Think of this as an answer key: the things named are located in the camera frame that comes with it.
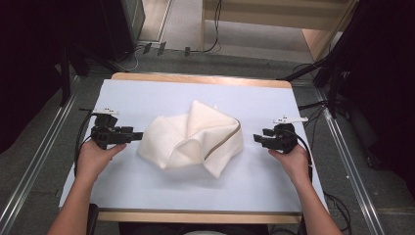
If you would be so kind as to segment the aluminium floor rail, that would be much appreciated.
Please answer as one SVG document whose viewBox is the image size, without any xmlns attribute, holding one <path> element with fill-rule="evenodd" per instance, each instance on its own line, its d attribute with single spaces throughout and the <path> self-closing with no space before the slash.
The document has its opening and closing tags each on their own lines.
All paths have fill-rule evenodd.
<svg viewBox="0 0 415 235">
<path fill-rule="evenodd" d="M 337 120 L 324 104 L 310 127 L 312 150 L 323 191 L 334 212 L 346 217 L 347 235 L 386 235 L 374 202 Z"/>
<path fill-rule="evenodd" d="M 62 126 L 64 125 L 69 112 L 73 106 L 78 93 L 81 77 L 76 75 L 69 88 L 72 90 L 67 102 L 59 107 L 51 125 L 47 129 L 42 141 L 40 142 L 35 154 L 32 157 L 26 171 L 24 172 L 17 188 L 7 202 L 5 209 L 0 216 L 0 235 L 9 235 L 16 218 L 18 217 L 29 192 L 42 169 L 49 152 L 55 143 Z"/>
</svg>

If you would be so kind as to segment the white towel with tan stripe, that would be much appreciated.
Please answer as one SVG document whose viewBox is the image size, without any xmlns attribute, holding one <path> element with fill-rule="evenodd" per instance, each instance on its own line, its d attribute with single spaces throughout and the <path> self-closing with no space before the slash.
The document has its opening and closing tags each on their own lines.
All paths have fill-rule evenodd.
<svg viewBox="0 0 415 235">
<path fill-rule="evenodd" d="M 218 178 L 243 149 L 242 125 L 236 118 L 194 101 L 187 114 L 156 117 L 145 129 L 137 154 L 161 169 L 203 165 Z"/>
</svg>

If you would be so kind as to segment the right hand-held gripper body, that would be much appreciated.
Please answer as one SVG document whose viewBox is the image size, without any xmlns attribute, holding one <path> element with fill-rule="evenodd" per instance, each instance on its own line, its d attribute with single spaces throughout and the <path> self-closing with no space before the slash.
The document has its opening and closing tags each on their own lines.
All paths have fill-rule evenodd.
<svg viewBox="0 0 415 235">
<path fill-rule="evenodd" d="M 296 134 L 294 124 L 307 122 L 307 117 L 279 117 L 273 120 L 272 137 L 277 141 L 276 149 L 284 154 L 290 153 L 297 145 L 300 137 Z"/>
</svg>

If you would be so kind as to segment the dark curtain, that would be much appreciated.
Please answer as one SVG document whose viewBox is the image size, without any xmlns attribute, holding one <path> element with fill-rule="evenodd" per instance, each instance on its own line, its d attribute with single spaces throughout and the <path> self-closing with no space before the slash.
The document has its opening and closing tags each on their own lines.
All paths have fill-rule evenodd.
<svg viewBox="0 0 415 235">
<path fill-rule="evenodd" d="M 397 174 L 415 198 L 415 0 L 359 0 L 334 64 L 371 164 Z"/>
<path fill-rule="evenodd" d="M 91 0 L 0 0 L 0 154 L 62 89 L 61 50 Z"/>
</svg>

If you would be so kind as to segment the person's dark clothing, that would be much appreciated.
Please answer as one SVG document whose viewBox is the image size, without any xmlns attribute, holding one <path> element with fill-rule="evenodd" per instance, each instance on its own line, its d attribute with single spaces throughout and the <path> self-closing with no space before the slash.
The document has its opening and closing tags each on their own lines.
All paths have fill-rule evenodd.
<svg viewBox="0 0 415 235">
<path fill-rule="evenodd" d="M 120 235 L 269 235 L 265 224 L 120 222 Z"/>
</svg>

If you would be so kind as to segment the person's right hand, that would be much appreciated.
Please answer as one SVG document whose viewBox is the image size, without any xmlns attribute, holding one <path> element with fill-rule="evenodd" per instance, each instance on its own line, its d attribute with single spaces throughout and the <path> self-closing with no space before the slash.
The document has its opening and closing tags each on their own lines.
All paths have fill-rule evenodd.
<svg viewBox="0 0 415 235">
<path fill-rule="evenodd" d="M 307 152 L 301 145 L 297 145 L 288 154 L 276 150 L 269 150 L 268 153 L 281 163 L 296 188 L 311 184 L 308 176 Z"/>
</svg>

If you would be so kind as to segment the light wooden shelf unit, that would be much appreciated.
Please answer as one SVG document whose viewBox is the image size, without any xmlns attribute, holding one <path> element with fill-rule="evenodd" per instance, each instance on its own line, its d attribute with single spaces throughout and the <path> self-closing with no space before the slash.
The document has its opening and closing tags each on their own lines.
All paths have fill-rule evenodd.
<svg viewBox="0 0 415 235">
<path fill-rule="evenodd" d="M 300 28 L 314 61 L 344 31 L 359 0 L 222 0 L 220 19 Z"/>
</svg>

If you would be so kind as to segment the person's left hand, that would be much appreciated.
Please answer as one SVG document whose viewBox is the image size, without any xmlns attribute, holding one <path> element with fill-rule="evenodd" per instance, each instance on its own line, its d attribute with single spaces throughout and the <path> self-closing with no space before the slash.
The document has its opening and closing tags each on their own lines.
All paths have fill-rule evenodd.
<svg viewBox="0 0 415 235">
<path fill-rule="evenodd" d="M 125 147 L 125 144 L 118 144 L 103 150 L 93 140 L 84 143 L 77 160 L 75 181 L 92 185 L 108 163 Z"/>
</svg>

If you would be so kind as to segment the black metal stand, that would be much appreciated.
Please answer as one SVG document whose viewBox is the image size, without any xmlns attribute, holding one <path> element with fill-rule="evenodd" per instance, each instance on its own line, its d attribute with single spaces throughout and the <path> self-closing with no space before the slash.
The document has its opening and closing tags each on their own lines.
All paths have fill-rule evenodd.
<svg viewBox="0 0 415 235">
<path fill-rule="evenodd" d="M 69 66 L 72 66 L 79 75 L 86 76 L 89 67 L 85 57 L 81 52 L 81 47 L 76 44 L 65 46 L 61 50 L 61 79 L 62 79 L 62 100 L 63 107 L 70 98 Z"/>
<path fill-rule="evenodd" d="M 342 64 L 340 59 L 341 53 L 333 50 L 323 59 L 318 60 L 312 64 L 305 66 L 303 69 L 294 71 L 292 74 L 282 77 L 284 81 L 294 81 L 307 73 L 318 70 L 317 75 L 313 79 L 313 84 L 316 88 L 323 88 L 326 84 L 329 85 L 327 95 L 328 110 L 332 118 L 336 118 L 336 100 L 338 86 L 342 74 Z"/>
</svg>

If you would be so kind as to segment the black cabinet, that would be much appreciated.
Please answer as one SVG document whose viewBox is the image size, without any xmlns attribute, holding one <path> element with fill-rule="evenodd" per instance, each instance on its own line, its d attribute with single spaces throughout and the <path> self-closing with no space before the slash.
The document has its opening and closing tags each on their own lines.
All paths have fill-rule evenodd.
<svg viewBox="0 0 415 235">
<path fill-rule="evenodd" d="M 110 59 L 124 60 L 136 48 L 146 19 L 142 0 L 100 0 Z"/>
</svg>

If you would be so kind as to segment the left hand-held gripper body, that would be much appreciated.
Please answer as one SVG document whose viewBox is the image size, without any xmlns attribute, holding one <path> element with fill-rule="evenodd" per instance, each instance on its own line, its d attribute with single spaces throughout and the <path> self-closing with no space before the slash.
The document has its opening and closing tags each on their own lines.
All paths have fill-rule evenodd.
<svg viewBox="0 0 415 235">
<path fill-rule="evenodd" d="M 109 145 L 119 143 L 119 128 L 116 127 L 117 118 L 110 114 L 93 113 L 94 126 L 91 128 L 92 140 L 103 150 Z"/>
</svg>

